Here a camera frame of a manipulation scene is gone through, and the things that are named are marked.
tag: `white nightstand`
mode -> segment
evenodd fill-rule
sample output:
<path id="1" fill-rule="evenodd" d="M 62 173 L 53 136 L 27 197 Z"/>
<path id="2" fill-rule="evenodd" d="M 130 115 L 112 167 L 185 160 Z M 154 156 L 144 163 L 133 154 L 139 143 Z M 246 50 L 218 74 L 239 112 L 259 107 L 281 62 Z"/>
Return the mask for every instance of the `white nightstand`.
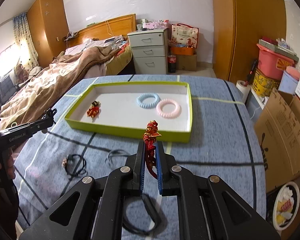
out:
<path id="1" fill-rule="evenodd" d="M 167 31 L 167 29 L 155 29 L 128 33 L 137 74 L 168 73 Z"/>

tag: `black string bracelet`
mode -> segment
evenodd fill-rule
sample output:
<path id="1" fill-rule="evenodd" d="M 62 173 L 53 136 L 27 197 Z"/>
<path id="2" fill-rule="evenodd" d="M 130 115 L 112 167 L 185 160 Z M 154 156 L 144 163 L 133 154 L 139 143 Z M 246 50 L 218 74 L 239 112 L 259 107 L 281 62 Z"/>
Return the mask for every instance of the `black string bracelet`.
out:
<path id="1" fill-rule="evenodd" d="M 79 162 L 82 161 L 82 168 L 79 169 L 78 171 L 74 172 L 74 173 L 71 173 L 68 170 L 68 162 L 74 162 L 74 157 L 75 156 L 79 157 Z M 84 175 L 84 174 L 88 174 L 88 172 L 86 170 L 86 168 L 87 168 L 87 161 L 86 161 L 85 158 L 83 158 L 79 154 L 69 154 L 66 158 L 64 158 L 64 160 L 62 162 L 62 166 L 65 168 L 66 173 L 68 175 L 70 175 L 70 179 L 69 180 L 72 180 L 72 178 L 76 178 L 76 177 L 79 177 L 79 176 Z"/>

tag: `yellow-green box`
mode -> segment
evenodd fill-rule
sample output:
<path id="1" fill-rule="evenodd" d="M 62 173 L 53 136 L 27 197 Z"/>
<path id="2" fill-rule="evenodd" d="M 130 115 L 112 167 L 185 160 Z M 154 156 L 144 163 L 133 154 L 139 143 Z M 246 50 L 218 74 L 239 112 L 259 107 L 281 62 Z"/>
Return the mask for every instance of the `yellow-green box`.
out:
<path id="1" fill-rule="evenodd" d="M 179 100 L 182 110 L 176 119 L 164 119 L 154 109 L 142 109 L 136 98 L 142 93 L 158 93 L 161 99 Z M 86 111 L 92 101 L 101 102 L 99 123 L 93 123 Z M 158 122 L 160 140 L 188 142 L 192 128 L 192 102 L 186 82 L 140 81 L 91 85 L 65 116 L 70 127 L 96 133 L 142 139 L 146 124 Z"/>

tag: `wooden wardrobe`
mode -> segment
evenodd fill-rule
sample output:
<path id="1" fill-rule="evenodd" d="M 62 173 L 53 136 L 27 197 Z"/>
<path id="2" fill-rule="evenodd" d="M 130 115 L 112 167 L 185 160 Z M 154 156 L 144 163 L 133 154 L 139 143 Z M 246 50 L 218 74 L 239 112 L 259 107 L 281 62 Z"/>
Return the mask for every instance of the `wooden wardrobe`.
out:
<path id="1" fill-rule="evenodd" d="M 245 80 L 259 56 L 258 40 L 286 38 L 284 0 L 213 0 L 213 13 L 217 78 Z"/>
<path id="2" fill-rule="evenodd" d="M 62 41 L 69 33 L 63 0 L 36 0 L 27 13 L 34 47 L 41 67 L 66 50 Z"/>

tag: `wooden headboard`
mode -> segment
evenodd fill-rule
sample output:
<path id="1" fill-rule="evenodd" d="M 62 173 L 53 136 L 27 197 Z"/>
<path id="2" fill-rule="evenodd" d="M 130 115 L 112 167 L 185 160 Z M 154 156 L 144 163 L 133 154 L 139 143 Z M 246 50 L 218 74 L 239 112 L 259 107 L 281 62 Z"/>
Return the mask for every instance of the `wooden headboard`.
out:
<path id="1" fill-rule="evenodd" d="M 79 45 L 85 39 L 98 38 L 104 40 L 113 36 L 127 36 L 128 33 L 136 30 L 136 15 L 129 14 L 111 20 L 94 24 L 78 33 L 78 37 L 68 41 L 69 47 Z"/>

